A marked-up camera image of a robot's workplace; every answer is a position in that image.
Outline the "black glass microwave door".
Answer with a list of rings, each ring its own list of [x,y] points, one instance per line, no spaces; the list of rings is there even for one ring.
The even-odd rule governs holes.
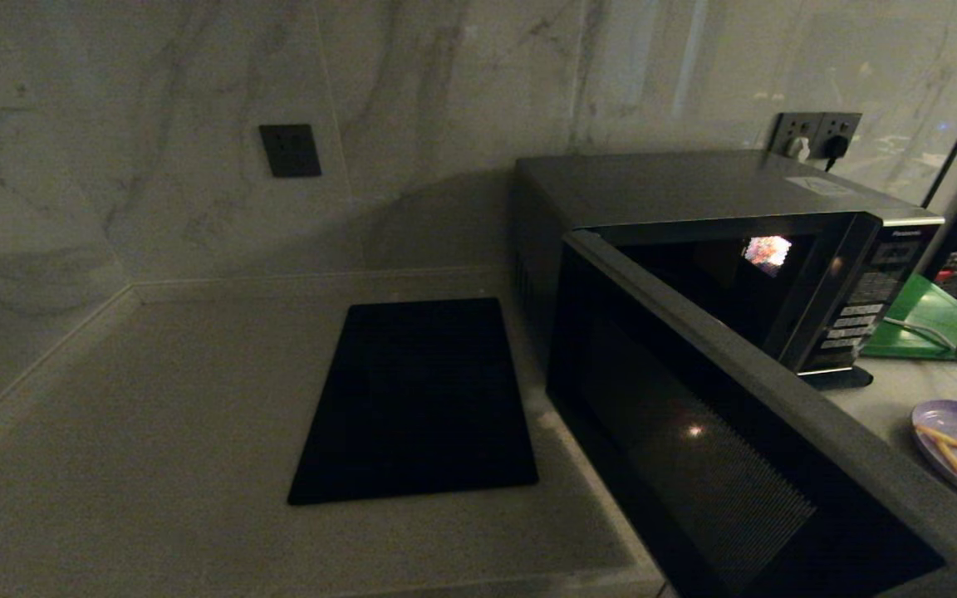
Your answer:
[[[547,393],[679,598],[957,598],[957,493],[593,233]]]

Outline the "black induction cooktop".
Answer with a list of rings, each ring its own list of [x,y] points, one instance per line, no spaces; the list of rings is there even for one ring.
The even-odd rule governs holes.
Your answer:
[[[290,506],[538,480],[497,298],[349,307]]]

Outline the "dark wall socket with plug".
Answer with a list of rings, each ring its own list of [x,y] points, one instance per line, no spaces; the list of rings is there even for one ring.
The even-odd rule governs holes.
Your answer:
[[[861,123],[861,113],[825,112],[819,120],[819,125],[810,140],[810,159],[825,160],[823,146],[825,141],[837,134],[842,134],[851,141],[856,129]]]
[[[785,147],[794,136],[806,136],[812,141],[822,112],[783,112],[778,115],[768,141],[768,152],[785,156]]]

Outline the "dark single wall socket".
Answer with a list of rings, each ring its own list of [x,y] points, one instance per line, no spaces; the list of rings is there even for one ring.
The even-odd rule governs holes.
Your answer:
[[[322,176],[314,129],[309,124],[259,125],[263,151],[273,178]]]

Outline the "green cutting board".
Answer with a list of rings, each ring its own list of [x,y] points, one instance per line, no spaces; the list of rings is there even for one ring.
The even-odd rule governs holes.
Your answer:
[[[957,299],[925,277],[911,276],[886,319],[861,350],[865,357],[956,360]]]

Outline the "black stand under microwave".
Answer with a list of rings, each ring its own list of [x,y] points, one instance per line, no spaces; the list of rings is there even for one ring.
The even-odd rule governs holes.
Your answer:
[[[844,370],[801,372],[798,378],[817,391],[865,389],[874,380],[869,371],[855,365]]]

